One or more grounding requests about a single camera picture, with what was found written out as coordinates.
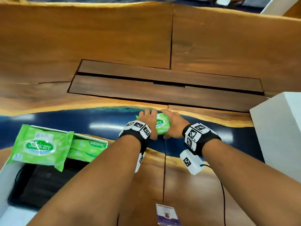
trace green wet wipes package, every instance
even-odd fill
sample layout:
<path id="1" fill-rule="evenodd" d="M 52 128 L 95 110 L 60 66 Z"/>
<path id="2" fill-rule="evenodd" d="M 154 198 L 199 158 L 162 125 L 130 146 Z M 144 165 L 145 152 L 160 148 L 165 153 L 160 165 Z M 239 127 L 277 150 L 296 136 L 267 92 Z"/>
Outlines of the green wet wipes package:
<path id="1" fill-rule="evenodd" d="M 54 166 L 59 171 L 64 168 L 74 132 L 44 130 L 30 125 L 22 125 L 13 146 L 8 163 L 24 163 Z"/>
<path id="2" fill-rule="evenodd" d="M 170 128 L 170 120 L 167 115 L 164 113 L 158 113 L 157 114 L 157 123 L 156 123 L 156 129 L 158 132 L 158 135 L 165 134 L 168 129 Z"/>
<path id="3" fill-rule="evenodd" d="M 74 139 L 67 155 L 70 159 L 92 162 L 101 152 L 108 147 L 108 143 L 94 140 Z"/>

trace black wristband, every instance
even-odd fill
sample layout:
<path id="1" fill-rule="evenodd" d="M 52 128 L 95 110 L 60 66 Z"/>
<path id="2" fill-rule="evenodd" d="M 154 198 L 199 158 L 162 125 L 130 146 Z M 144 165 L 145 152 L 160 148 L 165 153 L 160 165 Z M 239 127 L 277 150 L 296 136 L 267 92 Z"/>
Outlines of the black wristband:
<path id="1" fill-rule="evenodd" d="M 182 135 L 185 138 L 184 145 L 188 150 L 194 155 L 201 157 L 203 157 L 202 149 L 208 141 L 213 139 L 221 140 L 216 132 L 200 123 L 187 125 L 183 129 Z"/>
<path id="2" fill-rule="evenodd" d="M 147 144 L 150 140 L 151 129 L 149 126 L 141 121 L 131 121 L 128 122 L 127 125 L 123 128 L 123 130 L 119 133 L 119 137 L 125 135 L 132 135 L 136 137 L 140 144 L 141 149 L 140 152 L 143 153 L 146 150 Z"/>

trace forearm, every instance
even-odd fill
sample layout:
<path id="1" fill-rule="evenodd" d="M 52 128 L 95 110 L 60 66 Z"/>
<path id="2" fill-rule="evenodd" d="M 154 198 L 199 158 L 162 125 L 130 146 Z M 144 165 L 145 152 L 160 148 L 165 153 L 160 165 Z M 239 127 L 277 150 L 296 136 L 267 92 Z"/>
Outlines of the forearm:
<path id="1" fill-rule="evenodd" d="M 48 201 L 29 225 L 116 224 L 140 148 L 138 139 L 131 135 L 115 141 Z"/>
<path id="2" fill-rule="evenodd" d="M 217 139 L 202 154 L 257 226 L 301 225 L 301 184 Z"/>

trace left hand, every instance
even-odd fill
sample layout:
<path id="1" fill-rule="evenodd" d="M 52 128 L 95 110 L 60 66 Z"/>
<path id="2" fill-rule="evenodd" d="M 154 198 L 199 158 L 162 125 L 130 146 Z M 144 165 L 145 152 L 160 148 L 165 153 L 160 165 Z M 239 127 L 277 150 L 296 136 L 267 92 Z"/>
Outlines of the left hand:
<path id="1" fill-rule="evenodd" d="M 150 138 L 152 140 L 156 140 L 158 138 L 158 132 L 156 129 L 156 123 L 157 123 L 157 110 L 150 111 L 149 109 L 146 109 L 145 111 L 141 111 L 139 113 L 138 121 L 141 121 L 145 124 L 147 124 L 151 130 Z"/>

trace wire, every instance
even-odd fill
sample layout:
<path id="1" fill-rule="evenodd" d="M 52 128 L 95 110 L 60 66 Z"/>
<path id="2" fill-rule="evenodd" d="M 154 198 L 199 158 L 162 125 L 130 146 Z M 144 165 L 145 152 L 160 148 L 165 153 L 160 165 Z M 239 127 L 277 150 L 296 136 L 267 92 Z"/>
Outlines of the wire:
<path id="1" fill-rule="evenodd" d="M 206 166 L 211 168 L 209 165 L 207 164 L 201 164 L 200 167 L 202 166 Z M 224 197 L 224 226 L 226 226 L 226 198 L 225 198 L 225 191 L 224 191 L 224 186 L 223 183 L 220 181 L 221 185 L 222 185 L 222 190 L 223 190 L 223 197 Z"/>

